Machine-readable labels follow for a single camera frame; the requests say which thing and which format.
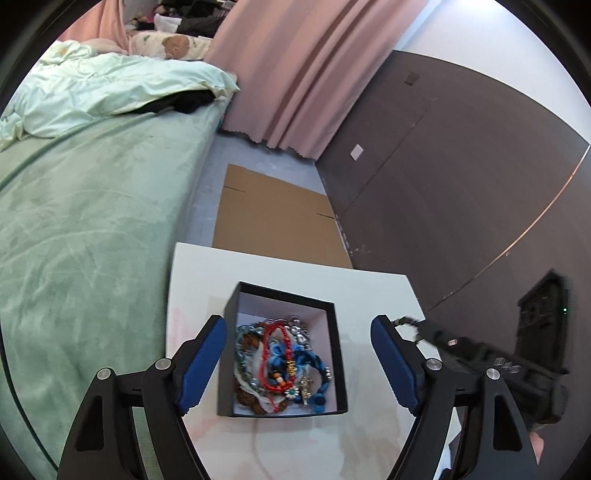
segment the open box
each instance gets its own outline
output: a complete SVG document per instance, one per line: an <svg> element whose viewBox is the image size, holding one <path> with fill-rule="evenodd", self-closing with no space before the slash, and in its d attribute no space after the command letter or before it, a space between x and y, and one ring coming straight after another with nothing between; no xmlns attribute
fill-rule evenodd
<svg viewBox="0 0 591 480"><path fill-rule="evenodd" d="M332 373L332 380L324 392L326 399L324 412L316 413L310 407L290 404L281 412L255 414L236 399L234 375L235 345L238 337L236 329L242 325L264 322L266 319L286 319L290 316L299 317L307 326L312 351L322 359ZM228 341L220 359L218 415L276 418L334 415L347 412L345 373L334 304L240 282L226 305L224 318L228 325ZM320 375L312 369L310 377L314 381L313 391L316 391L320 384Z"/></svg>

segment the wall outlet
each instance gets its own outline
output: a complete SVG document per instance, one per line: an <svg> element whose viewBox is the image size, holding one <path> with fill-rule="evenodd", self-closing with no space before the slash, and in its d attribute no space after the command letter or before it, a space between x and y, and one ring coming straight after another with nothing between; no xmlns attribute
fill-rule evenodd
<svg viewBox="0 0 591 480"><path fill-rule="evenodd" d="M351 151L351 157L356 161L362 153L363 148L361 148L359 145L355 145L355 148Z"/></svg>

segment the silver screw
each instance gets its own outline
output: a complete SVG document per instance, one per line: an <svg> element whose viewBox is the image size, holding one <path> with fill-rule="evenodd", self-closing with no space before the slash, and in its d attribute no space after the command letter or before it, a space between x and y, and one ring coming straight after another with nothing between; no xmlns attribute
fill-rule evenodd
<svg viewBox="0 0 591 480"><path fill-rule="evenodd" d="M490 378L491 380L499 380L501 377L501 374L499 373L498 370L495 370L494 368L489 368L486 371L486 376L488 378Z"/></svg>
<svg viewBox="0 0 591 480"><path fill-rule="evenodd" d="M166 370L172 365L170 358L161 358L156 362L156 370Z"/></svg>
<svg viewBox="0 0 591 480"><path fill-rule="evenodd" d="M107 378L109 378L111 376L111 371L109 368L102 368L101 370L99 370L99 372L96 374L96 378L98 378L99 380L106 380Z"/></svg>
<svg viewBox="0 0 591 480"><path fill-rule="evenodd" d="M429 370L441 370L442 364L436 358L430 358L427 360L427 368Z"/></svg>

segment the red braided bracelet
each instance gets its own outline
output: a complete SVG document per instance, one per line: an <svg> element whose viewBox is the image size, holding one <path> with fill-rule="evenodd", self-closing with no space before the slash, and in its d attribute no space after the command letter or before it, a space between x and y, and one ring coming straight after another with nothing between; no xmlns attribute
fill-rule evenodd
<svg viewBox="0 0 591 480"><path fill-rule="evenodd" d="M285 342L285 357L287 358L287 371L290 375L290 379L283 385L269 385L269 382L267 382L267 379L265 378L265 365L267 364L267 359L269 358L269 336L278 328L281 330L281 333L283 334L283 341ZM293 386L294 382L296 381L296 372L292 355L293 350L291 349L291 340L290 336L287 334L287 330L285 329L284 322L278 320L277 322L274 322L270 325L266 325L265 335L263 337L262 362L261 368L259 370L259 380L261 385L266 390L275 393L282 393L286 390L289 390Z"/></svg>

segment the pillow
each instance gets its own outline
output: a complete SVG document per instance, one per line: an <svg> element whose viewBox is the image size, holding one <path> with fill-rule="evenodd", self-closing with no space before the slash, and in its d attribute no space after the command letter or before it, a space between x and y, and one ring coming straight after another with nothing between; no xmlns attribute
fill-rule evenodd
<svg viewBox="0 0 591 480"><path fill-rule="evenodd" d="M122 49L113 40L108 38L93 38L92 40L86 40L82 42L83 45L88 45L94 48L97 53L121 53L127 55L127 51Z"/></svg>
<svg viewBox="0 0 591 480"><path fill-rule="evenodd" d="M176 33L138 31L130 35L129 53L157 59L203 60L211 41Z"/></svg>

